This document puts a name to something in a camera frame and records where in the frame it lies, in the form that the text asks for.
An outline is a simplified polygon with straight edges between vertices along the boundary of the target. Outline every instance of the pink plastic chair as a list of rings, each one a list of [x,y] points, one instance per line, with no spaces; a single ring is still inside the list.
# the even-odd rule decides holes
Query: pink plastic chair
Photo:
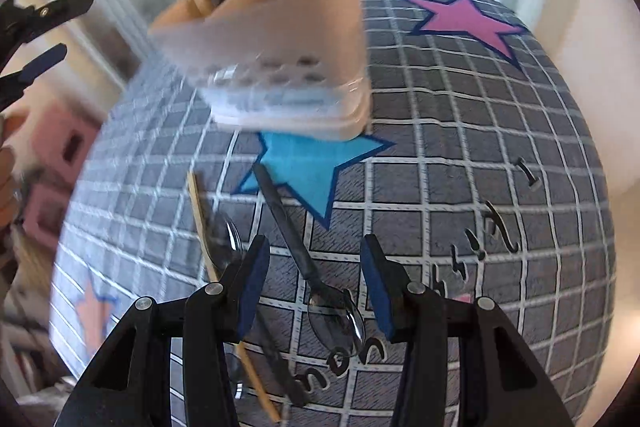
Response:
[[[27,235],[53,251],[58,249],[70,194],[44,183],[31,187],[22,227]]]
[[[51,105],[31,135],[31,147],[46,168],[73,187],[97,134],[98,128],[92,124]]]

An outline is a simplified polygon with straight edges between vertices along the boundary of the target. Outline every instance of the pink star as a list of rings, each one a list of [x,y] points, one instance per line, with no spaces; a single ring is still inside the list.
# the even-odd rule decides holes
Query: pink star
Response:
[[[416,25],[411,35],[466,35],[475,38],[520,69],[513,50],[503,37],[525,32],[526,28],[523,26],[514,26],[484,15],[472,0],[453,0],[448,3],[429,0],[406,1],[431,12],[425,20]]]
[[[84,299],[76,302],[76,313],[84,330],[84,347],[92,357],[106,337],[106,325],[113,310],[113,299],[99,298],[91,277],[84,288]]]

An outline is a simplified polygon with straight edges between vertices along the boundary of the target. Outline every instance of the blue star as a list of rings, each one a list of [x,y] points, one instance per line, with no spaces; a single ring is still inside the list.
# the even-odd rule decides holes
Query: blue star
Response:
[[[280,133],[258,133],[265,165],[276,187],[286,187],[327,230],[331,223],[335,185],[341,170],[388,149],[393,142],[358,136],[347,142],[325,142]],[[247,172],[236,194],[255,194],[258,182]]]

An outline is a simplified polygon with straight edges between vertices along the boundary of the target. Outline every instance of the spoon handle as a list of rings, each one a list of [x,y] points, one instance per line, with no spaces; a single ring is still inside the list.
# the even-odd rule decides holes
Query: spoon handle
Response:
[[[273,219],[284,238],[284,242],[291,252],[293,261],[305,281],[316,282],[320,280],[318,273],[318,267],[314,260],[309,255],[309,251],[306,249],[305,244],[302,242],[300,234],[296,231],[289,214],[285,210],[278,190],[271,180],[269,171],[261,163],[255,163],[253,166],[255,179],[258,182],[258,187],[262,191],[264,200],[267,202]]]

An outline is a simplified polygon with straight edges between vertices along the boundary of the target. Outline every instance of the orange star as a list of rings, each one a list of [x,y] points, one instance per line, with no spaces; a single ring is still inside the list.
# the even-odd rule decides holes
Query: orange star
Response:
[[[84,299],[76,302],[76,313],[84,330],[84,347],[92,357],[106,338],[107,321],[113,311],[112,298],[98,297],[89,277],[84,288]]]

